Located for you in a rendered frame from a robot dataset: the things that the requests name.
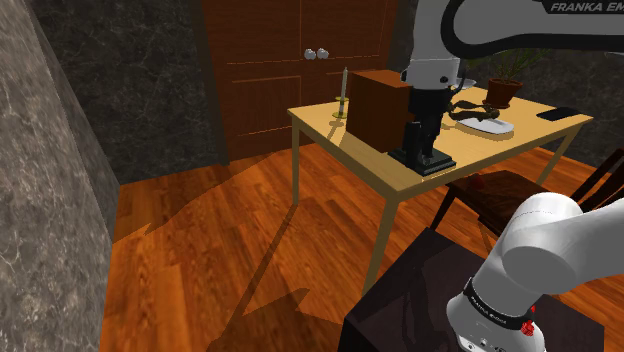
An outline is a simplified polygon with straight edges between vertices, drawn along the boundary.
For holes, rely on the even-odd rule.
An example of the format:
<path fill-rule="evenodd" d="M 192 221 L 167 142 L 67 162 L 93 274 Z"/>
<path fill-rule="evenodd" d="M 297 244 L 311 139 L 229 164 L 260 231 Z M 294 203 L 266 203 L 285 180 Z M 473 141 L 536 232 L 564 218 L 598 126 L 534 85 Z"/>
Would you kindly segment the black figure on square base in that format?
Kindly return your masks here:
<path fill-rule="evenodd" d="M 402 146 L 388 152 L 388 155 L 421 176 L 454 167 L 456 162 L 450 155 L 435 149 L 434 141 L 435 136 L 420 122 L 407 122 Z"/>

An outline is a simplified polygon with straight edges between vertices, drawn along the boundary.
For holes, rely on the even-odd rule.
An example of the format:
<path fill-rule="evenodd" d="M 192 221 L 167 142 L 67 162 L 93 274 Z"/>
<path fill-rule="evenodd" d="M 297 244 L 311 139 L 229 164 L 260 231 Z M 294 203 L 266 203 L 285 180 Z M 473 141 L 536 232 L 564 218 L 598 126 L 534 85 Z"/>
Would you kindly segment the brown twisted figure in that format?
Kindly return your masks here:
<path fill-rule="evenodd" d="M 459 100 L 448 105 L 447 113 L 455 121 L 476 118 L 478 121 L 498 119 L 500 111 L 490 104 L 475 104 L 466 100 Z"/>

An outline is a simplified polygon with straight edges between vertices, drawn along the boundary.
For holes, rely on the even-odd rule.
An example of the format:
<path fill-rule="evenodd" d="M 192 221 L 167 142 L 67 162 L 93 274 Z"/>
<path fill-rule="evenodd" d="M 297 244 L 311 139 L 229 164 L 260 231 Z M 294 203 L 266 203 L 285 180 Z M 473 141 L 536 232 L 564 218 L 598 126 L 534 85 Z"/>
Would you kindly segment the brown wooden box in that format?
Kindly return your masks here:
<path fill-rule="evenodd" d="M 380 153 L 402 146 L 410 86 L 390 70 L 354 72 L 346 119 L 346 131 Z"/>

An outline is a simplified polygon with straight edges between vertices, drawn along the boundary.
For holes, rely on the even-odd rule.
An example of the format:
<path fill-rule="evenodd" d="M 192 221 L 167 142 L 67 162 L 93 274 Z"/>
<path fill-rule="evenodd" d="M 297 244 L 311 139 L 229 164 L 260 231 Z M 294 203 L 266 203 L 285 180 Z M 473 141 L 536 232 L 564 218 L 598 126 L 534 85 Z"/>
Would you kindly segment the white oval plate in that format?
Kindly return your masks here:
<path fill-rule="evenodd" d="M 458 120 L 456 126 L 466 131 L 485 133 L 487 135 L 503 135 L 514 130 L 513 124 L 499 119 L 478 120 L 477 118 L 467 118 Z"/>

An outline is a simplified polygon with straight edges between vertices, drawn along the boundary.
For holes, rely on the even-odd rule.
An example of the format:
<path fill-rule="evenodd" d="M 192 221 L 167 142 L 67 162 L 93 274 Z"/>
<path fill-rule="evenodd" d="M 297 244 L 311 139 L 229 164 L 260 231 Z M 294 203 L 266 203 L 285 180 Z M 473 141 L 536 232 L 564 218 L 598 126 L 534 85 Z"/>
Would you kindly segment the green plant in brown pot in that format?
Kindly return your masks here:
<path fill-rule="evenodd" d="M 495 109 L 506 109 L 515 94 L 523 87 L 516 76 L 531 67 L 550 52 L 550 49 L 519 48 L 509 49 L 490 57 L 495 74 L 488 80 L 484 104 Z"/>

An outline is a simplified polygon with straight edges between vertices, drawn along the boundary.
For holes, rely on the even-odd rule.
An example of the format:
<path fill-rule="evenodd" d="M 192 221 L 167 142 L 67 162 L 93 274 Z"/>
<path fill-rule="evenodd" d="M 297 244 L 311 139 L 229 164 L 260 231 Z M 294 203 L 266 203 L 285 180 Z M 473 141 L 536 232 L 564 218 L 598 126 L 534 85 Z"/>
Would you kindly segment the light wooden table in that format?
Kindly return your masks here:
<path fill-rule="evenodd" d="M 292 118 L 292 197 L 299 200 L 299 136 L 305 134 L 331 154 L 359 179 L 386 200 L 378 234 L 370 258 L 363 293 L 375 283 L 398 205 L 422 193 L 495 165 L 508 158 L 561 138 L 563 142 L 537 179 L 541 185 L 567 150 L 584 124 L 592 118 L 577 114 L 557 121 L 537 117 L 549 107 L 513 98 L 501 118 L 514 125 L 505 135 L 469 131 L 445 116 L 435 147 L 452 156 L 456 166 L 429 176 L 421 176 L 390 156 L 380 153 L 346 131 L 346 122 L 332 114 L 336 102 L 290 108 Z"/>

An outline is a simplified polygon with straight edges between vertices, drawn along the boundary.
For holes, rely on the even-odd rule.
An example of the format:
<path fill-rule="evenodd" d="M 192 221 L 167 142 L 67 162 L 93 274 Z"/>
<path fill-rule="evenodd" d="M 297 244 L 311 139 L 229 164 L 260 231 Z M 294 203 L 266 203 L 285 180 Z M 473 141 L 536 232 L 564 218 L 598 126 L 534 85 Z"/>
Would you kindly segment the white candle in brass holder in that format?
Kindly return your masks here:
<path fill-rule="evenodd" d="M 347 101 L 347 97 L 346 97 L 347 81 L 348 81 L 348 68 L 345 67 L 342 72 L 340 96 L 337 98 L 337 101 L 339 102 L 339 109 L 332 114 L 332 116 L 335 118 L 346 117 L 344 106 L 345 106 L 345 102 Z"/>

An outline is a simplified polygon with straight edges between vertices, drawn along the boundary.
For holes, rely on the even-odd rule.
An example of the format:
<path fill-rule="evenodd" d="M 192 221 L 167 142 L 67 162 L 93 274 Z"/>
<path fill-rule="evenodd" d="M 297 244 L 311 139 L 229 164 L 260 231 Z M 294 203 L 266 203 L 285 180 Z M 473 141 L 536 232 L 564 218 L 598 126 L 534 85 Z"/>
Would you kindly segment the dark wooden chair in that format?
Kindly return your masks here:
<path fill-rule="evenodd" d="M 616 149 L 571 195 L 580 208 L 588 212 L 606 206 L 624 197 L 624 162 L 608 177 L 592 195 L 581 199 L 621 159 L 624 147 Z M 430 228 L 435 230 L 455 199 L 460 200 L 478 214 L 478 221 L 497 238 L 502 234 L 511 216 L 527 198 L 547 192 L 546 188 L 527 178 L 511 172 L 497 171 L 473 174 L 447 184 L 448 191 L 437 211 Z"/>

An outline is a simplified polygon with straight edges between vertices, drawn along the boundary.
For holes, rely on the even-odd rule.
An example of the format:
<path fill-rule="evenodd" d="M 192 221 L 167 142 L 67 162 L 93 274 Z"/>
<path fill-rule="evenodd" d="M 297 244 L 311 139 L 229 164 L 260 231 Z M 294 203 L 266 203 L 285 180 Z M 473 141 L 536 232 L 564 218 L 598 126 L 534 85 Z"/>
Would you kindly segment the black phone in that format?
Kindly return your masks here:
<path fill-rule="evenodd" d="M 571 107 L 557 107 L 537 114 L 538 118 L 547 121 L 558 121 L 567 117 L 579 115 L 580 111 Z"/>

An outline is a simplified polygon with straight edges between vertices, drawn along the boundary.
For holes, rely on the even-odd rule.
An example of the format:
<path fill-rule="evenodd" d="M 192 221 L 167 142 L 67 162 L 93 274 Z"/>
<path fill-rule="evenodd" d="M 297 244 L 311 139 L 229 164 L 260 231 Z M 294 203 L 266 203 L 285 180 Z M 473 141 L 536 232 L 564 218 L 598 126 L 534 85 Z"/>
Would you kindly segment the brown wooden wardrobe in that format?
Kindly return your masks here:
<path fill-rule="evenodd" d="M 385 67 L 399 0 L 201 0 L 230 160 L 291 146 L 290 108 Z"/>

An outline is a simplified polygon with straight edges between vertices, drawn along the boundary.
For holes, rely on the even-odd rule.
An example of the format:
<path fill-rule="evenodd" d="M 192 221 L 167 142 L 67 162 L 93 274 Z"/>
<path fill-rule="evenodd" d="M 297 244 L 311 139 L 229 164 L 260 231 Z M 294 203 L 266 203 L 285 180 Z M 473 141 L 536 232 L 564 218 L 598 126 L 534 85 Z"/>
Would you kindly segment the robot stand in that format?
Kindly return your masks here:
<path fill-rule="evenodd" d="M 337 352 L 463 352 L 446 306 L 483 262 L 423 230 L 346 315 Z M 547 352 L 604 352 L 604 327 L 551 296 L 535 318 Z"/>

